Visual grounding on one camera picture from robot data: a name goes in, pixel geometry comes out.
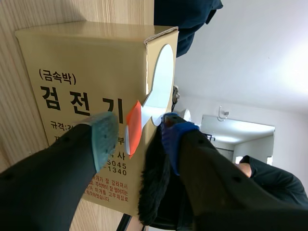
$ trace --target jacket sleeve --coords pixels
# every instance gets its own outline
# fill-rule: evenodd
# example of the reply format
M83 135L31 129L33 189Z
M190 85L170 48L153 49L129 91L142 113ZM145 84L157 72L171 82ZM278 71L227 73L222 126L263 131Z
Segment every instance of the jacket sleeve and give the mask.
M244 156L240 163L250 164L251 179L268 193L285 202L308 207L305 188L292 173L265 164L250 156Z

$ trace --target wall hook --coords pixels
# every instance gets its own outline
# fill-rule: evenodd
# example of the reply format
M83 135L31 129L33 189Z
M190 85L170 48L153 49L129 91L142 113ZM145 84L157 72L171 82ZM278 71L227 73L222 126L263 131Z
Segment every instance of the wall hook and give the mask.
M219 107L219 110L218 110L218 117L217 117L217 120L220 121L220 122L223 122L225 121L227 118L228 118L228 115L229 115L229 112L224 112L222 113L225 117L221 117L220 116L220 109L221 109L221 106Z

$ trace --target black coat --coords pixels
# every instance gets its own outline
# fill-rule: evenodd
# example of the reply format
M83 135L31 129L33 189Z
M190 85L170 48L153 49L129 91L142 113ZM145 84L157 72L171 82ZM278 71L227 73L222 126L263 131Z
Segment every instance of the black coat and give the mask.
M191 47L194 33L222 7L220 0L155 0L154 24L179 27L177 57L180 57Z

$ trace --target white ceiling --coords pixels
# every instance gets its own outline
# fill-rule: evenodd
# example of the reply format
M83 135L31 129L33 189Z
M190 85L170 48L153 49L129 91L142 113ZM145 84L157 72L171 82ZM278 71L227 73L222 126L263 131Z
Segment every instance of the white ceiling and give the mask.
M308 114L308 0L222 0L177 59L183 96Z
M204 115L200 130L213 135L216 141L238 144L273 135L275 127L232 119L220 122L217 117Z

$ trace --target orange tab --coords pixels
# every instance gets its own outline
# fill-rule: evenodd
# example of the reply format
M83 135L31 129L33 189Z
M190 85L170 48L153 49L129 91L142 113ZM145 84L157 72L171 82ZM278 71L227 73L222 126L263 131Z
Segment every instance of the orange tab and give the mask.
M139 101L126 116L126 123L128 126L130 157L132 157L139 145L142 134L141 104Z

